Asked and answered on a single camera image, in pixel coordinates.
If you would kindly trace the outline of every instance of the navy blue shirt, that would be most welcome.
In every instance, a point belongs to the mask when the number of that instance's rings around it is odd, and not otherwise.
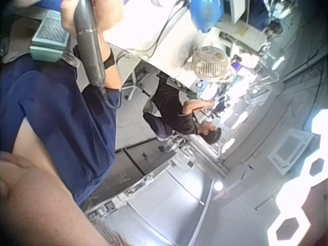
[[[117,106],[119,91],[107,89]],[[101,183],[115,160],[116,110],[100,92],[76,83],[76,69],[59,61],[12,62],[1,77],[1,150],[12,152],[26,117],[77,204]]]
[[[263,0],[251,0],[249,25],[263,31],[269,25],[269,12]]]

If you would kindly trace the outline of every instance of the vent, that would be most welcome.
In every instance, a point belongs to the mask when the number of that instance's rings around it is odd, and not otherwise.
[[[312,133],[289,129],[269,155],[269,160],[285,175],[309,145],[312,137]]]

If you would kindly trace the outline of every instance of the wrist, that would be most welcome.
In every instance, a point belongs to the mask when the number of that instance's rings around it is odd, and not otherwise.
[[[105,41],[104,35],[98,34],[98,42],[99,48],[101,53],[102,62],[105,62],[109,56],[111,55],[111,48],[109,47],[108,43]]]

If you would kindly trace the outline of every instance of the chair leg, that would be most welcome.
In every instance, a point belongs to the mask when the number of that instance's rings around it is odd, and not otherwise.
[[[125,86],[122,88],[122,90],[125,90],[125,89],[130,89],[129,93],[125,96],[125,99],[127,101],[130,101],[133,97],[133,94],[135,92],[136,89],[140,90],[143,94],[145,94],[146,96],[150,97],[150,94],[147,93],[147,91],[145,91],[142,87],[142,84],[141,82],[147,78],[150,74],[148,72],[144,72],[142,73],[142,76],[140,78],[137,78],[134,70],[133,72],[131,73],[131,77],[132,77],[132,84],[129,85],[129,86]]]

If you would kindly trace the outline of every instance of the light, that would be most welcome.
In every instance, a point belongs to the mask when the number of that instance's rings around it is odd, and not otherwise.
[[[216,191],[222,191],[223,189],[223,183],[221,181],[217,181],[215,184],[214,184],[214,189]]]
[[[237,119],[236,123],[232,126],[232,129],[236,129],[241,123],[243,123],[248,117],[248,112],[243,112],[239,118]]]
[[[326,148],[327,147],[317,150],[316,152],[314,152],[312,155],[310,155],[308,158],[305,159],[300,176],[303,178],[304,181],[309,183],[310,187],[316,186],[317,184],[325,181],[328,178],[328,163],[326,161],[327,157],[325,153]],[[323,159],[324,161],[322,166],[322,171],[317,175],[312,176],[310,174],[312,164],[315,161],[319,160],[320,158]]]
[[[285,220],[292,219],[292,218],[296,218],[299,224],[299,227],[297,228],[296,232],[289,240],[278,240],[277,230],[281,227],[281,225]],[[268,229],[269,245],[270,246],[297,246],[299,245],[305,234],[308,232],[309,228],[310,228],[310,222],[301,208],[294,210],[291,213],[281,213],[273,222],[271,227]]]
[[[242,59],[240,64],[247,68],[254,69],[259,61],[258,56],[252,56],[248,53],[239,54],[239,57]]]
[[[281,56],[278,61],[276,61],[273,66],[272,66],[272,70],[276,70],[279,65],[285,60],[285,57],[284,56]]]
[[[319,150],[305,159],[300,176],[285,183],[277,195],[276,203],[281,214],[268,229],[270,246],[297,246],[310,227],[310,222],[302,206],[309,195],[310,188],[328,179],[328,154],[326,153],[328,148],[328,134],[325,127],[327,117],[328,110],[321,110],[312,121],[312,132],[321,135]],[[324,161],[322,171],[312,176],[310,174],[311,167],[318,160]],[[285,220],[290,218],[297,219],[299,228],[289,240],[278,240],[277,230]]]
[[[232,108],[227,108],[225,109],[221,114],[221,120],[220,123],[223,124],[233,113],[234,111],[232,110]]]
[[[284,19],[287,15],[289,15],[292,12],[290,8],[285,9],[279,16],[279,19]]]
[[[328,109],[321,110],[312,120],[311,131],[319,135],[328,134]]]
[[[225,145],[222,148],[222,153],[225,153],[227,151],[228,148],[231,147],[231,145],[233,145],[233,143],[235,142],[234,138],[231,138],[228,142],[225,143]]]
[[[276,197],[279,210],[282,213],[292,213],[301,208],[310,193],[310,189],[309,183],[301,177],[285,183]],[[290,200],[290,194],[293,194],[293,200]]]

